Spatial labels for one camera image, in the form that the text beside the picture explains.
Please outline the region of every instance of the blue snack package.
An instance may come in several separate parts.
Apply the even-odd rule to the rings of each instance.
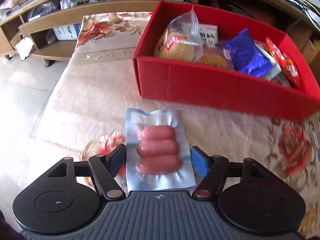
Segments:
[[[271,62],[255,45],[248,29],[242,30],[237,36],[224,42],[223,46],[230,50],[237,71],[260,77],[273,69]]]

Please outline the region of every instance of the red cardboard box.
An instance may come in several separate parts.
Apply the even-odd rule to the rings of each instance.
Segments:
[[[199,23],[218,26],[229,40],[248,28],[254,40],[268,36],[295,62],[303,90],[210,65],[153,57],[156,44],[172,19],[191,10]],[[269,25],[228,11],[180,2],[159,2],[133,55],[143,98],[211,106],[301,122],[320,108],[320,89],[290,37]]]

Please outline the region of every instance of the blue gripper pad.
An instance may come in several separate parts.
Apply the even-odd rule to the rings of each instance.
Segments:
[[[109,202],[87,226],[49,236],[24,231],[28,240],[300,240],[295,233],[276,237],[247,235],[224,222],[210,202],[187,191],[132,191]]]
[[[207,176],[210,171],[209,162],[212,162],[211,157],[200,150],[200,148],[197,146],[191,148],[190,154],[192,165],[196,168],[196,171],[200,177],[204,179],[204,177]]]

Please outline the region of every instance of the red snack package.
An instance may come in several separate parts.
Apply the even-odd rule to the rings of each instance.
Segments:
[[[300,77],[294,62],[284,52],[282,53],[278,47],[267,37],[266,43],[271,55],[276,59],[287,78],[301,89]]]

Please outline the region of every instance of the red label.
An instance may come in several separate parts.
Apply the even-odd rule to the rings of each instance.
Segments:
[[[171,46],[174,42],[176,42],[177,40],[187,40],[188,38],[186,36],[172,36],[170,40],[168,40],[168,42],[166,43],[165,47],[167,50],[171,49]]]

